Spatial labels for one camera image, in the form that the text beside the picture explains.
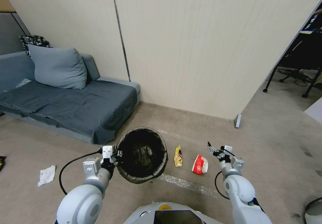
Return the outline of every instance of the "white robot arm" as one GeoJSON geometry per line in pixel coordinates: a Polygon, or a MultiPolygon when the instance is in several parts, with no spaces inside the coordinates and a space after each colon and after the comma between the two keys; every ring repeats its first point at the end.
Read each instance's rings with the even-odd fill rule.
{"type": "Polygon", "coordinates": [[[116,159],[114,146],[104,146],[102,161],[88,158],[83,162],[85,180],[69,192],[57,210],[58,224],[92,224],[102,208],[105,190],[113,176],[116,159]]]}
{"type": "Polygon", "coordinates": [[[232,204],[235,224],[271,224],[255,196],[255,188],[241,174],[245,161],[232,154],[232,147],[213,148],[208,142],[208,151],[218,157],[224,176],[224,188],[232,204]]]}

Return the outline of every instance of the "wall panel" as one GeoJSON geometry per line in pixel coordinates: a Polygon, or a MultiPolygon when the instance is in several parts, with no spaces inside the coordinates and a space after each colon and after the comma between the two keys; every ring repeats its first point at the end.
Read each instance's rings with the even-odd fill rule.
{"type": "Polygon", "coordinates": [[[102,76],[128,80],[113,0],[9,0],[31,34],[93,55],[102,76]]]}
{"type": "Polygon", "coordinates": [[[116,0],[142,100],[240,113],[320,0],[116,0]]]}

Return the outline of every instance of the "sofa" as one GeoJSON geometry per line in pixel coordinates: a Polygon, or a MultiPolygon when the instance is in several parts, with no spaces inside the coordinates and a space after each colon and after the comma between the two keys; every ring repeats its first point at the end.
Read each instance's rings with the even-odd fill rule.
{"type": "Polygon", "coordinates": [[[114,139],[140,102],[140,86],[101,77],[93,57],[81,57],[86,87],[62,89],[37,82],[35,65],[25,52],[0,55],[0,115],[92,144],[105,145],[114,139]]]}

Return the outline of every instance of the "gray carpet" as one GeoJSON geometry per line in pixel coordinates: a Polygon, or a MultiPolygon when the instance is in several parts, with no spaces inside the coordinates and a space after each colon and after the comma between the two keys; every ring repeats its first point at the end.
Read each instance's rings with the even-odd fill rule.
{"type": "MultiPolygon", "coordinates": [[[[304,87],[293,80],[279,83],[276,74],[267,93],[262,87],[243,112],[241,128],[233,121],[183,110],[141,103],[118,131],[115,144],[128,130],[147,126],[163,135],[169,154],[165,174],[214,189],[219,162],[206,150],[231,145],[246,164],[243,175],[257,191],[257,199],[273,223],[301,223],[295,214],[315,197],[322,196],[322,126],[305,110],[322,91],[313,89],[309,98],[301,98],[304,87]],[[183,167],[175,168],[174,150],[181,145],[183,167]],[[198,154],[209,161],[208,173],[191,172],[198,154]]],[[[0,173],[0,216],[2,224],[53,223],[64,194],[58,183],[62,166],[96,146],[60,135],[47,129],[0,117],[0,155],[7,156],[0,173]],[[53,182],[37,187],[39,170],[56,165],[53,182]]],[[[84,179],[82,162],[71,164],[63,174],[67,191],[84,179]]],[[[104,205],[96,223],[122,223],[139,206],[157,201],[177,202],[201,211],[223,223],[233,223],[231,205],[217,198],[193,192],[155,179],[135,185],[115,174],[106,191],[104,205]]]]}

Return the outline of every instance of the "black trash bag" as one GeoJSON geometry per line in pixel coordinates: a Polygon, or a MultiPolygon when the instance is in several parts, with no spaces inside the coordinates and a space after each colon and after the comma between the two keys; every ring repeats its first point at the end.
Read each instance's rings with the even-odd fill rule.
{"type": "Polygon", "coordinates": [[[164,139],[152,128],[138,127],[128,131],[120,139],[116,149],[122,151],[118,171],[134,184],[159,177],[168,162],[164,139]]]}

